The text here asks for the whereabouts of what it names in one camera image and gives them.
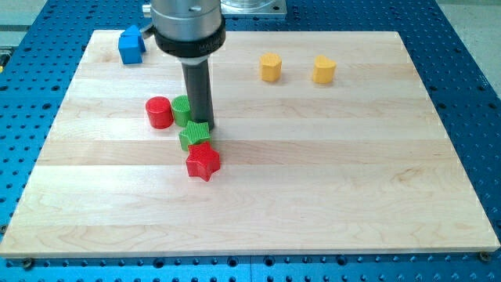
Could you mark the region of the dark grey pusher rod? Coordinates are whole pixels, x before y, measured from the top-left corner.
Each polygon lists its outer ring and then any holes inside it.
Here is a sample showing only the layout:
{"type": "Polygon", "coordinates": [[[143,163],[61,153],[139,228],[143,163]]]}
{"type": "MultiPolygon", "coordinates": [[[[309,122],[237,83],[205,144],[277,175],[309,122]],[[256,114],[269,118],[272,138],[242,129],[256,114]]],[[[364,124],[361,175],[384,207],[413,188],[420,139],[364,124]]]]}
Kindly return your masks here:
{"type": "Polygon", "coordinates": [[[214,128],[214,111],[207,58],[183,60],[182,71],[192,121],[197,123],[207,122],[209,129],[212,130],[214,128]]]}

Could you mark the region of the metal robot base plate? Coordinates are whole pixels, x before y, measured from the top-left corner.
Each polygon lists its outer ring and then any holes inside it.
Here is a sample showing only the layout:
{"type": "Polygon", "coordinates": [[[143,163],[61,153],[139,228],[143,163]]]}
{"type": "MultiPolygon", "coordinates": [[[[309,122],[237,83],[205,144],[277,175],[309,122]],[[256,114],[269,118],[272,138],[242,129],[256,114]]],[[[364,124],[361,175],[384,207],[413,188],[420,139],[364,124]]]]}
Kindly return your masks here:
{"type": "Polygon", "coordinates": [[[284,18],[286,0],[221,0],[222,14],[235,18],[284,18]]]}

